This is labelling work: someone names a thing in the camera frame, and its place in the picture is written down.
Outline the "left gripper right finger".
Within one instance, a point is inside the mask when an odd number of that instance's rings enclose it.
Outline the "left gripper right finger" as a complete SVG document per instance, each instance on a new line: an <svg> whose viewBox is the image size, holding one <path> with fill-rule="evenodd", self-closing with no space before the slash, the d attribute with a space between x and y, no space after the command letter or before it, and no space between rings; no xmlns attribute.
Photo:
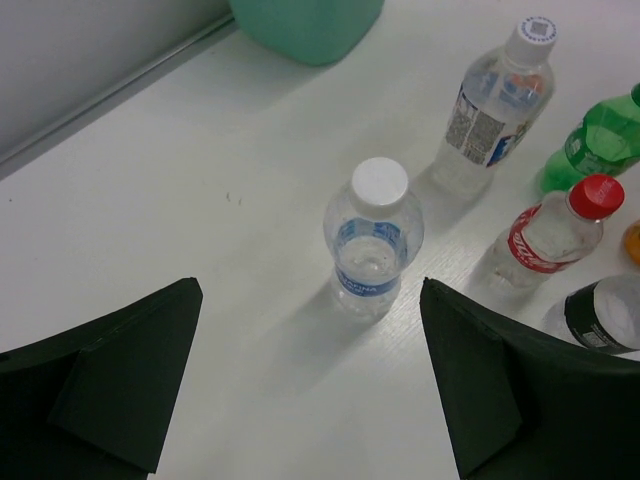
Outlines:
<svg viewBox="0 0 640 480"><path fill-rule="evenodd" d="M426 279L420 313L463 479L635 479L639 365Z"/></svg>

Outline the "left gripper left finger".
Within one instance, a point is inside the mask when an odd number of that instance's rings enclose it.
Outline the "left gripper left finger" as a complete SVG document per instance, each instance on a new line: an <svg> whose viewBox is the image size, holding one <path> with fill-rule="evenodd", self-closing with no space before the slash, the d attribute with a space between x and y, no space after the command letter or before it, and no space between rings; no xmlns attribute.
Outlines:
<svg viewBox="0 0 640 480"><path fill-rule="evenodd" d="M118 311L1 355L4 479L156 472L203 293L183 278Z"/></svg>

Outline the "green plastic bin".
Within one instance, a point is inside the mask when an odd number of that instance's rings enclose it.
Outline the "green plastic bin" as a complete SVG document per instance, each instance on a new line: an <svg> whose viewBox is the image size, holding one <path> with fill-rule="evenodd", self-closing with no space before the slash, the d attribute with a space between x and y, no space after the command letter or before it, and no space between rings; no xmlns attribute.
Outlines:
<svg viewBox="0 0 640 480"><path fill-rule="evenodd" d="M236 0L239 29L262 46L309 66L333 64L364 38L383 0Z"/></svg>

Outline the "black-cap black-label bottle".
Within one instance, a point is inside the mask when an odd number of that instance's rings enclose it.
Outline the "black-cap black-label bottle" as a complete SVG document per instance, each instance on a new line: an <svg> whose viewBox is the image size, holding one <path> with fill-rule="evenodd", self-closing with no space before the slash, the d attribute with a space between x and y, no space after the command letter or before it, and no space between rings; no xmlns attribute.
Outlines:
<svg viewBox="0 0 640 480"><path fill-rule="evenodd" d="M639 350L639 276L610 276L586 285L549 309L541 330L608 355Z"/></svg>

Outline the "small red-cap cola bottle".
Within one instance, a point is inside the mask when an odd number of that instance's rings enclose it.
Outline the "small red-cap cola bottle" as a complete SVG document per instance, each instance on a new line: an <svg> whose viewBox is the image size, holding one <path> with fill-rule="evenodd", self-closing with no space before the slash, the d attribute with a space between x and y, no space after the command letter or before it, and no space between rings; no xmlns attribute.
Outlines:
<svg viewBox="0 0 640 480"><path fill-rule="evenodd" d="M593 174L569 191L553 191L523 211L490 250L490 275L502 288L527 292L564 271L599 245L604 221L623 204L613 177Z"/></svg>

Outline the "orange juice bottle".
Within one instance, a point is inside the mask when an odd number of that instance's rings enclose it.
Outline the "orange juice bottle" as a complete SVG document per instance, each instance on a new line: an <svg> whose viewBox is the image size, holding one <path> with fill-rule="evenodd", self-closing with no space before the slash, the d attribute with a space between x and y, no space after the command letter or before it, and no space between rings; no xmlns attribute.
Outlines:
<svg viewBox="0 0 640 480"><path fill-rule="evenodd" d="M622 236L622 248L635 265L640 266L640 221L630 224Z"/></svg>

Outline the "Aquafina bottle white cap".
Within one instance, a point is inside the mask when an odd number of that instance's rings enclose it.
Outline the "Aquafina bottle white cap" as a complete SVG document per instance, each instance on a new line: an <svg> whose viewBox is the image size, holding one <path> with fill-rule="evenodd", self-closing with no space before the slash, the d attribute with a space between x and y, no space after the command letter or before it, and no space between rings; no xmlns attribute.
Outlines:
<svg viewBox="0 0 640 480"><path fill-rule="evenodd" d="M381 319L424 240L421 203L404 167L386 157L359 163L329 201L323 233L338 304L362 321Z"/></svg>

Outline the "green soda bottle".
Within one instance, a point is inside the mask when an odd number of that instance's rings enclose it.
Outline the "green soda bottle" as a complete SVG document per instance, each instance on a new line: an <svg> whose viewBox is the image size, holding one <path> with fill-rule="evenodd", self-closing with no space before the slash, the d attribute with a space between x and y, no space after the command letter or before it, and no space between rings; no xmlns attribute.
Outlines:
<svg viewBox="0 0 640 480"><path fill-rule="evenodd" d="M617 177L639 162L639 87L591 107L537 176L541 194L593 174Z"/></svg>

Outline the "clear bottle colourful label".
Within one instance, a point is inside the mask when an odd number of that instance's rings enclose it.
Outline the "clear bottle colourful label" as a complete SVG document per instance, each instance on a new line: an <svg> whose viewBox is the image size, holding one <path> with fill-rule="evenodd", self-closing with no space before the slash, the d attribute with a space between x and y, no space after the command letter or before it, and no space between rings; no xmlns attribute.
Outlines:
<svg viewBox="0 0 640 480"><path fill-rule="evenodd" d="M529 16L468 67L431 167L440 188L471 200L491 183L555 91L549 56L557 39L553 21Z"/></svg>

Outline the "aluminium rail left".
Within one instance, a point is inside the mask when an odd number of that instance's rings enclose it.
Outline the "aluminium rail left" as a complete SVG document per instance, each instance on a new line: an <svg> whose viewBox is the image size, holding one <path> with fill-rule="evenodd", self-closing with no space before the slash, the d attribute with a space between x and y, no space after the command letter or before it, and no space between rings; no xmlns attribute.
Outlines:
<svg viewBox="0 0 640 480"><path fill-rule="evenodd" d="M1 155L1 178L6 179L66 141L139 92L145 90L192 58L222 41L237 29L231 13L206 25L186 40L109 85L78 108L37 131Z"/></svg>

